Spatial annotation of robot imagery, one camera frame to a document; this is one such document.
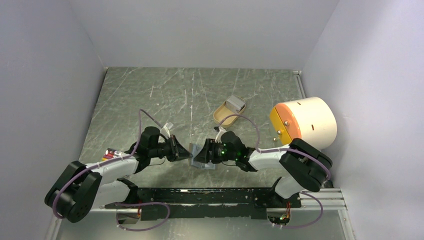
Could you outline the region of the grey card holder wallet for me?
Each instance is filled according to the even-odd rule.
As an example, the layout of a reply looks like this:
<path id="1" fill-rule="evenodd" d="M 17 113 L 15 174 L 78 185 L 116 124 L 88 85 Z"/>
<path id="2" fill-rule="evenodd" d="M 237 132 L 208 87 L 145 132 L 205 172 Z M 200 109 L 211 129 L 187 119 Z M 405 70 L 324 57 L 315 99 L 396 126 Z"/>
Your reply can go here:
<path id="1" fill-rule="evenodd" d="M 188 166 L 200 170 L 216 170 L 217 165 L 211 161 L 205 162 L 201 156 L 201 151 L 203 147 L 198 144 L 190 143 L 189 151 L 191 152 L 192 157 L 188 159 Z"/>

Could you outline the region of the stack of credit cards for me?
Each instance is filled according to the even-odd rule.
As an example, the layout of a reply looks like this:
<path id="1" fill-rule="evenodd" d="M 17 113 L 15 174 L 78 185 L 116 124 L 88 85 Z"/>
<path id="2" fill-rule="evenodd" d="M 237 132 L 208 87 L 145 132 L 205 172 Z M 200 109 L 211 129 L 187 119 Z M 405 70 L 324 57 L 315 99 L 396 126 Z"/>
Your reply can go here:
<path id="1" fill-rule="evenodd" d="M 225 101 L 225 107 L 233 113 L 239 113 L 246 106 L 246 102 L 236 95 L 231 95 Z"/>

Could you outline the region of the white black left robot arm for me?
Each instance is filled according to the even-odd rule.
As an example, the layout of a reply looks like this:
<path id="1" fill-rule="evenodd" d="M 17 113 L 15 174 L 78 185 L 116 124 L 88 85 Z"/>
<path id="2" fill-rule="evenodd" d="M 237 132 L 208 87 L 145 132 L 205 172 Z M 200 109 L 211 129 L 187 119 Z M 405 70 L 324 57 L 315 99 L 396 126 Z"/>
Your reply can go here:
<path id="1" fill-rule="evenodd" d="M 81 221 L 91 209 L 110 204 L 132 208 L 140 203 L 138 186 L 126 179 L 150 166 L 154 158 L 177 162 L 193 155 L 171 134 L 164 139 L 160 129 L 148 126 L 129 150 L 105 161 L 71 162 L 50 190 L 44 203 L 53 214 L 71 223 Z"/>

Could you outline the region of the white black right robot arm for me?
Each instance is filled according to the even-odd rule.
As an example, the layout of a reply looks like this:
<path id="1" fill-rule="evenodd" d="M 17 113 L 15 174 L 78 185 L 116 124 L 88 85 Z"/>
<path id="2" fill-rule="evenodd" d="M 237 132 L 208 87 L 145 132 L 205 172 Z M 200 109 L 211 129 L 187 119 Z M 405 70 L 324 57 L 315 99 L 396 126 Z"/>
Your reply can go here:
<path id="1" fill-rule="evenodd" d="M 202 148 L 194 149 L 191 160 L 200 164 L 233 161 L 244 172 L 285 170 L 289 176 L 279 178 L 270 193 L 275 207 L 282 207 L 302 190 L 319 192 L 330 179 L 333 166 L 327 155 L 300 138 L 281 147 L 256 149 L 246 146 L 233 131 L 223 133 L 219 140 L 206 139 Z"/>

